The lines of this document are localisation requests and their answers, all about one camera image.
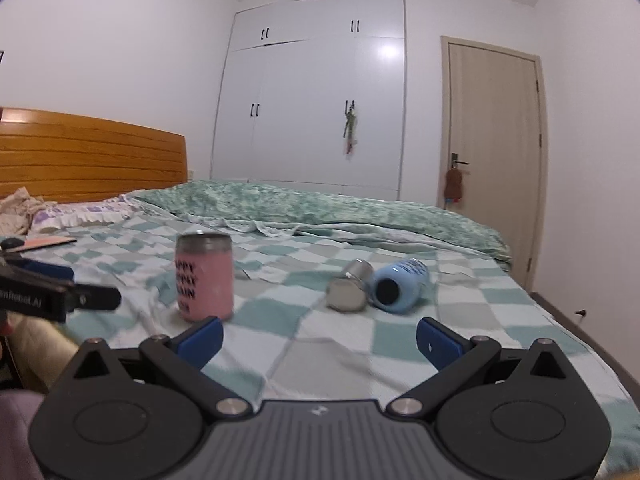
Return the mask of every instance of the metal screw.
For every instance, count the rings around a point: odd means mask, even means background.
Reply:
[[[222,399],[216,403],[216,409],[223,415],[236,416],[241,415],[249,408],[246,400],[242,399]]]
[[[422,403],[418,399],[403,397],[391,403],[391,410],[398,415],[411,416],[422,410]]]

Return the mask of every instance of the checkered bedsheet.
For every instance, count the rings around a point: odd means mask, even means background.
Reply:
[[[199,228],[138,215],[110,226],[70,228],[60,234],[77,243],[31,257],[71,265],[76,281],[115,285],[123,294],[115,313],[72,314],[64,327],[71,338],[101,336],[114,348],[136,346],[154,333],[174,336],[188,327],[177,312],[172,258],[177,235]],[[221,230],[232,235],[236,267],[244,272],[234,284],[223,348],[203,372],[254,404],[264,398],[375,398],[384,406],[436,372],[415,343],[417,322],[431,316],[463,336],[487,335],[505,348],[554,339],[612,425],[603,473],[638,468],[640,415],[613,371],[489,257],[421,244],[410,256],[428,266],[431,286],[416,308],[405,316],[371,307],[340,314],[324,304],[332,276],[354,258],[378,269],[407,257],[406,250]]]

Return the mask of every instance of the brown bag hanging on door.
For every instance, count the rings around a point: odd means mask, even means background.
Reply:
[[[451,168],[445,176],[444,200],[458,202],[462,198],[462,172],[458,168]]]

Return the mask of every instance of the white wall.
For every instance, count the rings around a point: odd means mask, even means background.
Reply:
[[[549,172],[534,290],[640,380],[640,2],[540,0]]]
[[[183,134],[208,178],[235,0],[2,0],[0,106]]]
[[[245,0],[250,9],[277,0]],[[507,0],[406,0],[407,94],[401,200],[435,204],[442,138],[441,36],[538,52],[534,9]]]

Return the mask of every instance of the wardrobe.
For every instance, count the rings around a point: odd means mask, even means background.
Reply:
[[[212,178],[396,200],[404,64],[404,0],[295,0],[239,12]]]

